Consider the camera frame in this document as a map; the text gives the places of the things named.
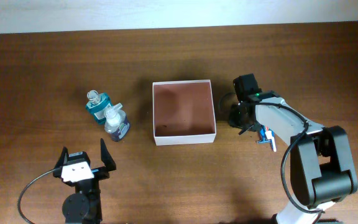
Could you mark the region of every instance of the white wall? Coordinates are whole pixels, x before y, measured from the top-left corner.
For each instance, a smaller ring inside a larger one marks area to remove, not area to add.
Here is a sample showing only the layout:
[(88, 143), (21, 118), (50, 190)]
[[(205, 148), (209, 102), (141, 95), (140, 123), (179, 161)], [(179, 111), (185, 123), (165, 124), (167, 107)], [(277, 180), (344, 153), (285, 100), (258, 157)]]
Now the white wall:
[(0, 0), (0, 33), (358, 21), (358, 0)]

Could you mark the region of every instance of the wooden table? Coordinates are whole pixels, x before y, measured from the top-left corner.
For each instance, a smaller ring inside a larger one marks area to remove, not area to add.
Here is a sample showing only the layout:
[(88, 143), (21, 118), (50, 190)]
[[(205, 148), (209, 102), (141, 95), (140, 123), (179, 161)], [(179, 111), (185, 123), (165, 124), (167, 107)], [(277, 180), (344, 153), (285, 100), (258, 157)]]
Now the wooden table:
[[(102, 165), (99, 139), (117, 163), (101, 182), (104, 223), (252, 223), (288, 199), (278, 152), (238, 136), (217, 117), (213, 144), (160, 146), (152, 135), (152, 82), (210, 79), (215, 106), (232, 80), (254, 73), (259, 87), (349, 135), (358, 176), (358, 22), (0, 35), (0, 223), (24, 223), (23, 187), (51, 169), (66, 146)], [(108, 139), (85, 110), (89, 90), (121, 102), (132, 122)], [(24, 195), (36, 223), (63, 223), (74, 189), (48, 176)], [(358, 223), (358, 192), (324, 218)]]

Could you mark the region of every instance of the bottle cap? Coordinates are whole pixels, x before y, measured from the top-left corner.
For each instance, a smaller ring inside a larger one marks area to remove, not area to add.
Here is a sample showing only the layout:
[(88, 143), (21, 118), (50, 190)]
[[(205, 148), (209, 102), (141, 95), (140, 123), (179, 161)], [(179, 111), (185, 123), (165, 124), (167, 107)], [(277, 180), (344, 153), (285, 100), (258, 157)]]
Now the bottle cap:
[(100, 102), (100, 96), (96, 90), (89, 91), (86, 96), (92, 104), (98, 104)]
[(121, 108), (122, 104), (118, 103), (104, 110), (104, 117), (111, 126), (117, 125), (119, 123), (120, 117), (118, 116), (118, 111)]

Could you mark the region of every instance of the bottle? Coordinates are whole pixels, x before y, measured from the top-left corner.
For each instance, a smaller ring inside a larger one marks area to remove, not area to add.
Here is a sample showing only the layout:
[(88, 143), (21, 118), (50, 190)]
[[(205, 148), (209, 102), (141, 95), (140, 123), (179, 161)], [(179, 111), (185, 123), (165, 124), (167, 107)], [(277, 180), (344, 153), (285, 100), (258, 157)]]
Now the bottle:
[(93, 115), (98, 124), (104, 124), (106, 122), (104, 110), (112, 107), (109, 95), (107, 93), (99, 94), (96, 90), (91, 90), (88, 92), (87, 97), (89, 102), (85, 106), (86, 110)]
[(106, 132), (110, 134), (111, 139), (116, 142), (120, 141), (130, 128), (128, 118), (121, 108), (122, 104), (119, 103), (104, 110), (104, 116), (106, 117), (104, 130), (106, 130)]

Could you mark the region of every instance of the white box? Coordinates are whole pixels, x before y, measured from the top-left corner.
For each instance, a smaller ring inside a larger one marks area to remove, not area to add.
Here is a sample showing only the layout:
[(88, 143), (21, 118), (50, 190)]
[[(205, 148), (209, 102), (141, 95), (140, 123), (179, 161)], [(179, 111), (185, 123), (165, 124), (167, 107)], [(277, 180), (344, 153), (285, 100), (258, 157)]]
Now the white box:
[(213, 142), (211, 80), (153, 83), (153, 132), (158, 146)]

